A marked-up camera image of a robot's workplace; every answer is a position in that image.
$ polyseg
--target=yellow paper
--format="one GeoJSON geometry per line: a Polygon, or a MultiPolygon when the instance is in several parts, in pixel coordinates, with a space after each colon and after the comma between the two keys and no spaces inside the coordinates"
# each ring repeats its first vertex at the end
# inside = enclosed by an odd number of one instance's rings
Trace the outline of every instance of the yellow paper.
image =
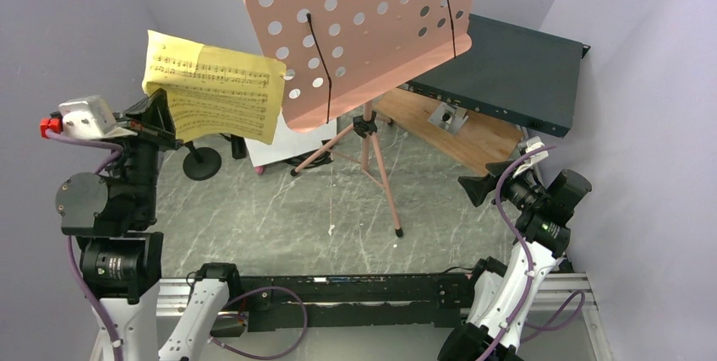
{"type": "Polygon", "coordinates": [[[229,133],[271,144],[287,67],[276,59],[149,31],[142,88],[167,92],[177,138],[229,133]]]}

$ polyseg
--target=white paper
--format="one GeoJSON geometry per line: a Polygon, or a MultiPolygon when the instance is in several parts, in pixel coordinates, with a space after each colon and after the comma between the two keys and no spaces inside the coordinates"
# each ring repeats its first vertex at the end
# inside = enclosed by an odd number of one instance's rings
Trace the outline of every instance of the white paper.
{"type": "Polygon", "coordinates": [[[297,133],[287,127],[284,116],[279,114],[273,144],[266,145],[254,139],[246,139],[245,141],[252,165],[261,167],[272,162],[283,161],[293,156],[318,150],[323,145],[321,144],[322,140],[333,139],[336,135],[336,120],[331,120],[328,124],[324,124],[308,133],[297,133]]]}

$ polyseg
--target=round black base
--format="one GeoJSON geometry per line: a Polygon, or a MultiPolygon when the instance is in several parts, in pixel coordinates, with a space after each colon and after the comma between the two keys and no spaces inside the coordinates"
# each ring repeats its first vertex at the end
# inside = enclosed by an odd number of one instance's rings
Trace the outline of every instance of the round black base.
{"type": "Polygon", "coordinates": [[[205,181],[216,175],[219,168],[222,167],[222,156],[216,150],[209,147],[201,147],[197,149],[197,154],[201,157],[198,162],[192,153],[184,157],[182,169],[187,178],[194,181],[205,181]]]}

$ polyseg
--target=tripod clamp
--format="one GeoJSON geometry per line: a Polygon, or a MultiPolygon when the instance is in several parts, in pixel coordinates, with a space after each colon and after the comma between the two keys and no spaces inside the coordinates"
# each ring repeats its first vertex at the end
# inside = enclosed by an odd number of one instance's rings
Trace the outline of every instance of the tripod clamp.
{"type": "Polygon", "coordinates": [[[369,120],[364,119],[363,115],[354,117],[353,131],[362,139],[379,131],[378,126],[376,126],[376,112],[371,113],[371,119],[369,120]]]}

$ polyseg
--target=perforated metal panel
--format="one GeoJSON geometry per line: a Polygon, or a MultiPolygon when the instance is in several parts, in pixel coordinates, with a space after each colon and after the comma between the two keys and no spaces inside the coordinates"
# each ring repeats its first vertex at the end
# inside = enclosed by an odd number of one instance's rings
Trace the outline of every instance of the perforated metal panel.
{"type": "MultiPolygon", "coordinates": [[[[473,0],[450,0],[456,52],[471,47],[473,0]]],[[[244,0],[267,57],[287,64],[283,115],[289,128],[310,131],[453,57],[446,0],[244,0]]]]}

